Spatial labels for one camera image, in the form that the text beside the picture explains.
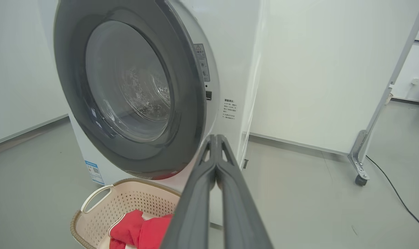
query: label sticker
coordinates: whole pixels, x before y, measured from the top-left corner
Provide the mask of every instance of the label sticker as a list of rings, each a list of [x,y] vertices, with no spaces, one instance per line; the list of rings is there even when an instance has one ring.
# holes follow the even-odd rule
[[[205,82],[209,81],[209,69],[208,61],[206,60],[206,53],[203,44],[194,44],[195,53],[197,54],[197,62],[200,64],[202,69],[203,80]]]
[[[232,99],[224,99],[222,117],[226,119],[236,119],[237,105]]]
[[[102,178],[102,175],[100,174],[97,164],[93,164],[88,161],[85,161],[85,163],[86,163],[86,166],[88,167],[89,174],[91,175],[92,180],[95,181],[96,183],[105,185],[105,183],[103,183],[103,178]]]

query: white plastic basket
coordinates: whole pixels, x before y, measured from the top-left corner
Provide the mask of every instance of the white plastic basket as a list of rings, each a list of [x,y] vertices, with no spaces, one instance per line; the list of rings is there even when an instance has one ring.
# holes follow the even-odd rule
[[[89,202],[100,192],[110,192],[86,210]],[[108,229],[120,216],[135,209],[152,216],[172,214],[180,194],[165,186],[136,178],[125,179],[94,191],[72,218],[72,236],[86,249],[96,249]]]

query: washing machine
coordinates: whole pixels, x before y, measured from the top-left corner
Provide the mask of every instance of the washing machine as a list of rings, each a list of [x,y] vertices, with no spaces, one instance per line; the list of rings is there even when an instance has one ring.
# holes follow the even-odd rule
[[[265,0],[60,0],[56,66],[92,181],[182,191],[210,133],[242,166],[266,13]],[[214,188],[219,225],[221,202]]]

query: black cable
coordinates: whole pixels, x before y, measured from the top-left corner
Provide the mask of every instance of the black cable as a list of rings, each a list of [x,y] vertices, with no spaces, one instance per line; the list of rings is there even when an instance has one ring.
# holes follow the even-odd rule
[[[392,184],[391,180],[389,180],[388,176],[385,174],[385,172],[383,172],[383,170],[369,157],[366,156],[369,160],[371,160],[371,162],[373,164],[375,164],[377,166],[378,169],[380,169],[380,171],[385,175],[386,179],[388,179],[389,183],[391,184],[392,188],[394,189],[395,193],[397,194],[397,196],[399,197],[400,201],[402,202],[404,208],[406,208],[407,212],[412,215],[412,217],[414,217],[414,219],[418,222],[419,224],[419,220],[417,219],[417,217],[415,217],[415,215],[409,211],[409,208],[405,205],[405,203],[403,202],[402,198],[400,197],[399,193],[397,192],[397,190],[395,189],[394,185]]]

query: red towel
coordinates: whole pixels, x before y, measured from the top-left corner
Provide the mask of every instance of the red towel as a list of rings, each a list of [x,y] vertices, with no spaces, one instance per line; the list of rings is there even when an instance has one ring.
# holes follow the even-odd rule
[[[158,249],[170,224],[172,215],[152,218],[145,221],[142,211],[134,210],[124,214],[111,228],[108,235],[111,237],[110,249],[125,249],[132,245],[137,249]]]
[[[173,215],[152,218],[142,224],[138,249],[158,249],[170,225]]]

